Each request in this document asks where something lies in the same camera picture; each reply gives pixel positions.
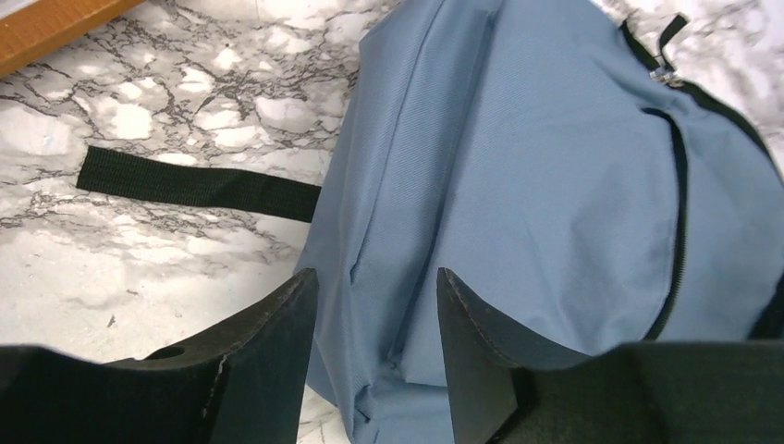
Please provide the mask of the wooden shelf rack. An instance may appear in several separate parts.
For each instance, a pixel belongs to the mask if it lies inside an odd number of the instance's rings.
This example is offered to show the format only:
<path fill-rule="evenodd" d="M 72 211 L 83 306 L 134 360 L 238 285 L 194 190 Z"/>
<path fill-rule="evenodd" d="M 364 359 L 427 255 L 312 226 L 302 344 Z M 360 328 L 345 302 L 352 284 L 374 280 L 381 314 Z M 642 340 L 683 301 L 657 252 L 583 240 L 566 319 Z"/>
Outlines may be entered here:
<path fill-rule="evenodd" d="M 136 0 L 3 1 L 1 76 L 53 53 L 138 4 Z"/>

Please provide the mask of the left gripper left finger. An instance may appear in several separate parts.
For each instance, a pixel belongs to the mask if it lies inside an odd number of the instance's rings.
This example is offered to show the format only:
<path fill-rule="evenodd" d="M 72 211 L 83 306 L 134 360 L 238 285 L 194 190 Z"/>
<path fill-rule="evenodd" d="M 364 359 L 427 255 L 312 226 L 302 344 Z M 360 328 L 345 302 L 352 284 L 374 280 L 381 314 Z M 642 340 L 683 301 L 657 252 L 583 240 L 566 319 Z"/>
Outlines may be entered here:
<path fill-rule="evenodd" d="M 318 280 L 268 296 L 141 359 L 97 364 L 39 346 L 1 350 L 5 443 L 293 443 Z"/>

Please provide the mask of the blue backpack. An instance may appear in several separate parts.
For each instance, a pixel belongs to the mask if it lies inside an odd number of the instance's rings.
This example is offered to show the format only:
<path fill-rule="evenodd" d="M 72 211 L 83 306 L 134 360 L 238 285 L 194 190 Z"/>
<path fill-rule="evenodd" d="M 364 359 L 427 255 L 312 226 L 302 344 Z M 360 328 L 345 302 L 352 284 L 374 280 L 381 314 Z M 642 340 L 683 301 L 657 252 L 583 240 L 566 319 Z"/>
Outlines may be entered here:
<path fill-rule="evenodd" d="M 92 147 L 78 186 L 310 226 L 309 386 L 354 443 L 454 439 L 437 274 L 595 357 L 742 342 L 783 297 L 783 181 L 668 43 L 588 1 L 408 1 L 360 44 L 320 186 Z"/>

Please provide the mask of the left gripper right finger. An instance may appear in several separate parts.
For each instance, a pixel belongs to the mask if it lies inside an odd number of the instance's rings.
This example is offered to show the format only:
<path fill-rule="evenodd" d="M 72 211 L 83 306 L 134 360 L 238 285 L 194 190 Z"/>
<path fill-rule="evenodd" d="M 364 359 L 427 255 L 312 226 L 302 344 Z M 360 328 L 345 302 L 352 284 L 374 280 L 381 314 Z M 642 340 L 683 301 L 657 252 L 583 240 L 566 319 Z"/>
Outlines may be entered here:
<path fill-rule="evenodd" d="M 783 297 L 742 342 L 623 344 L 589 357 L 437 274 L 458 443 L 779 443 Z"/>

